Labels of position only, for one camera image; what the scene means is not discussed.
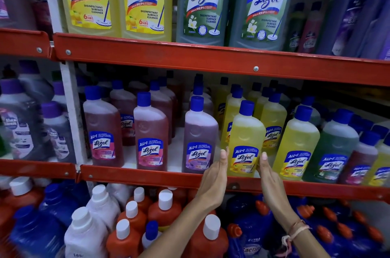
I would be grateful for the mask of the person's right hand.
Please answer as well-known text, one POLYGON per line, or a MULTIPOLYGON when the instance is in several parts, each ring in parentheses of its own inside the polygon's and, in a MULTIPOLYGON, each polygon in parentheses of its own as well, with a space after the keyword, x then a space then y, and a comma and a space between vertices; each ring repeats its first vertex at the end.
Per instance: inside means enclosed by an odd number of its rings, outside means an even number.
POLYGON ((272 176, 266 180, 261 179, 261 189, 265 202, 272 211, 276 221, 287 232, 300 218, 294 212, 285 193, 283 181, 272 170, 272 176))

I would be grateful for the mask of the yellow floor cleaner bottle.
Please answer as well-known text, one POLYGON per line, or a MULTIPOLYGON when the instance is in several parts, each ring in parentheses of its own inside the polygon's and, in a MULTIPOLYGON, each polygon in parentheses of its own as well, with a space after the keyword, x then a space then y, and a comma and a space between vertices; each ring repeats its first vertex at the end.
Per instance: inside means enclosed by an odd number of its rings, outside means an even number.
POLYGON ((242 100, 233 119, 227 176, 254 177, 266 135, 264 124, 252 115, 254 107, 254 102, 242 100))

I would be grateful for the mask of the person's right forearm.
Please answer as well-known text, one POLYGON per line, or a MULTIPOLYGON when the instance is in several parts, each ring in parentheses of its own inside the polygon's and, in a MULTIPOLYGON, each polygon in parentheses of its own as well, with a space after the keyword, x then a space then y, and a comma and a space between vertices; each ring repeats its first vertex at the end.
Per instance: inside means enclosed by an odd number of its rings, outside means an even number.
POLYGON ((294 246, 300 258, 331 258, 310 230, 299 233, 293 240, 292 246, 294 246))

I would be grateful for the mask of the person's left forearm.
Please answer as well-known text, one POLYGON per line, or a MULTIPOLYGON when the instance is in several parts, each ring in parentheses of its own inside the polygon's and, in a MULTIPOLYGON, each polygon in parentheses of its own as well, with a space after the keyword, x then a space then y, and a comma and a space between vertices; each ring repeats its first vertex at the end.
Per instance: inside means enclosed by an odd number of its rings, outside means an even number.
POLYGON ((200 198, 190 202, 160 237, 139 258, 181 258, 188 241, 201 222, 215 209, 200 198))

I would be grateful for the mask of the lavender cleaner bottle blue cap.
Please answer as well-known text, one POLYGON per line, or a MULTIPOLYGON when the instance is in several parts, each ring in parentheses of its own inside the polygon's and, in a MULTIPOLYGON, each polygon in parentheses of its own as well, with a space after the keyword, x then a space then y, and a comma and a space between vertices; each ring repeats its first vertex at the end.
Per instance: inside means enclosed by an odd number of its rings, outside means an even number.
POLYGON ((181 172, 203 174, 213 163, 218 123, 203 111, 204 99, 193 96, 184 122, 181 172))
POLYGON ((211 116, 214 116, 214 105, 211 96, 204 92, 203 74, 196 74, 194 78, 193 91, 190 94, 189 102, 193 96, 202 97, 204 99, 203 111, 211 116))

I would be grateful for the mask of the group of orange bottles white caps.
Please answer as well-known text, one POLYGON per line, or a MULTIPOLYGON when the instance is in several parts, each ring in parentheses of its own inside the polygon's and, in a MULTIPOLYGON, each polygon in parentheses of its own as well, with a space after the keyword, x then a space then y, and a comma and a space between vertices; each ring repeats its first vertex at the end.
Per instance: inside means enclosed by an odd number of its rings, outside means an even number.
MULTIPOLYGON (((149 207, 147 219, 157 221, 163 233, 182 213, 181 205, 173 201, 173 191, 166 188, 158 194, 158 201, 149 207)), ((209 213, 188 241, 184 258, 223 258, 228 249, 226 231, 222 229, 220 219, 209 213)), ((129 219, 116 221, 115 230, 106 240, 108 258, 139 258, 143 253, 142 231, 137 231, 129 219)))

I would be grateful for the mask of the long red shelf beam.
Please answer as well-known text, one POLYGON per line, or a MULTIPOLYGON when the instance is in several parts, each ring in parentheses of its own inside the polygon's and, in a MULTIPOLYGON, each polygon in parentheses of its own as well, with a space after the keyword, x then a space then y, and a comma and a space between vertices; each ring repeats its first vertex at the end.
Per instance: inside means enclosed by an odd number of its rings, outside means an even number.
POLYGON ((59 60, 390 87, 390 61, 55 33, 59 60))
MULTIPOLYGON (((201 174, 147 171, 130 168, 81 165, 80 180, 130 185, 199 188, 201 174)), ((290 196, 318 197, 355 201, 383 201, 390 204, 390 188, 327 183, 284 181, 290 196)), ((228 177, 227 191, 261 193, 260 178, 228 177)))

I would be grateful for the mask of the small pink cleaner bottle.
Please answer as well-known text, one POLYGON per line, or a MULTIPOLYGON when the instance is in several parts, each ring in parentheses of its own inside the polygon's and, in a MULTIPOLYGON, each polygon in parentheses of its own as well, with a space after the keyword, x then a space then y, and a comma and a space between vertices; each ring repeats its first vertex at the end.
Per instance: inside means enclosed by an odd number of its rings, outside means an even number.
POLYGON ((376 132, 364 131, 361 134, 358 144, 339 175, 337 184, 360 185, 363 182, 365 175, 378 158, 375 145, 379 140, 380 135, 376 132))

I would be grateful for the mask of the small yellow cleaner bottle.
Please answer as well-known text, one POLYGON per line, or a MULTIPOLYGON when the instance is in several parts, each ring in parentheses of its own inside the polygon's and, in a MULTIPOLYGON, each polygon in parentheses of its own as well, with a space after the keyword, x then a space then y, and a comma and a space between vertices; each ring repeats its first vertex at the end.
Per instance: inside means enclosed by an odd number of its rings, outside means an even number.
POLYGON ((376 149, 378 157, 364 176, 362 186, 383 187, 390 176, 390 133, 376 149))

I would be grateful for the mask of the row of pink bottles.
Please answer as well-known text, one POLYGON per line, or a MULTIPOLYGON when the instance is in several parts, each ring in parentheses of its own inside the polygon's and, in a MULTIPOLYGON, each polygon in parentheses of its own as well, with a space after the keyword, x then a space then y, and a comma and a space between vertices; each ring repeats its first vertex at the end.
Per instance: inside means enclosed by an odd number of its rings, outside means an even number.
POLYGON ((121 80, 112 82, 110 101, 103 89, 86 86, 83 112, 92 164, 118 167, 125 164, 125 146, 134 146, 136 168, 168 171, 168 146, 172 142, 172 100, 153 80, 149 91, 135 96, 124 90, 121 80))

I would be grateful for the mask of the small dark green bottle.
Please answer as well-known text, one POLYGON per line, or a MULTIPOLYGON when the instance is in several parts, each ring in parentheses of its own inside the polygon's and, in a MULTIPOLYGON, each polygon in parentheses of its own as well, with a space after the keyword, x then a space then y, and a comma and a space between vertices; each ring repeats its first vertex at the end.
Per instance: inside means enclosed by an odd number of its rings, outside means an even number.
POLYGON ((306 15, 304 12, 305 3, 299 2, 295 4, 294 10, 290 15, 287 33, 284 43, 284 51, 295 53, 298 50, 303 28, 306 22, 306 15))

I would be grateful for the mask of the small dark pink bottle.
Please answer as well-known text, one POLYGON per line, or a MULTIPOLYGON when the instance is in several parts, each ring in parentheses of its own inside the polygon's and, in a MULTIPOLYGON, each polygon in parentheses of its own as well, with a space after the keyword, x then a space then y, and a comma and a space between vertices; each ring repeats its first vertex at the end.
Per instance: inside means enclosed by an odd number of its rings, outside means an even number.
POLYGON ((323 20, 321 12, 322 1, 312 3, 311 10, 305 22, 305 26, 300 38, 298 53, 313 53, 319 36, 319 30, 323 20))

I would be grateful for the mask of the large grey-green cleaner bottle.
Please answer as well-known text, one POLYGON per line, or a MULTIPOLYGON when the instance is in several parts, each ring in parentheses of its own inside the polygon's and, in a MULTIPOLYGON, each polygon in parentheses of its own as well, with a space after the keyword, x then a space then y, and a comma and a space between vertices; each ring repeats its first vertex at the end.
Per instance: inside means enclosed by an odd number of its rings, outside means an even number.
POLYGON ((176 42, 223 46, 229 0, 178 0, 176 42))
POLYGON ((235 0, 229 47, 281 51, 291 0, 235 0))

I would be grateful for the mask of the large blue bottle blue cap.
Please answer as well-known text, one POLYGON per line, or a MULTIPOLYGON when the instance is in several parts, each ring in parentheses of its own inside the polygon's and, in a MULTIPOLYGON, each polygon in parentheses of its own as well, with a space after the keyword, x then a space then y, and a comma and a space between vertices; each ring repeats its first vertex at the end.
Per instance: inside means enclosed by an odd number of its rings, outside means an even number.
POLYGON ((44 199, 39 211, 56 218, 65 228, 72 222, 72 214, 80 207, 77 200, 68 195, 58 183, 51 183, 44 189, 44 199))
POLYGON ((10 234, 21 258, 65 258, 65 227, 32 205, 18 209, 10 234))

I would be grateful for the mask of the white shelf upright post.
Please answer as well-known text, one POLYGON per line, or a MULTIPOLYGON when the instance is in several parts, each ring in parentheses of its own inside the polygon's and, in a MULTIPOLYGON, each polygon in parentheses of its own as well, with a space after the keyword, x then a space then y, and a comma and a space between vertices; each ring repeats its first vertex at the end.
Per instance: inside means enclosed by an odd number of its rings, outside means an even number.
POLYGON ((71 60, 63 60, 60 58, 60 53, 64 53, 65 49, 60 48, 59 41, 56 39, 58 35, 68 34, 67 22, 62 6, 62 0, 47 0, 50 11, 51 26, 53 30, 53 53, 55 60, 60 62, 61 78, 64 85, 67 110, 71 126, 71 134, 76 158, 76 170, 80 172, 80 166, 88 161, 84 128, 82 123, 80 98, 76 83, 75 64, 71 60))

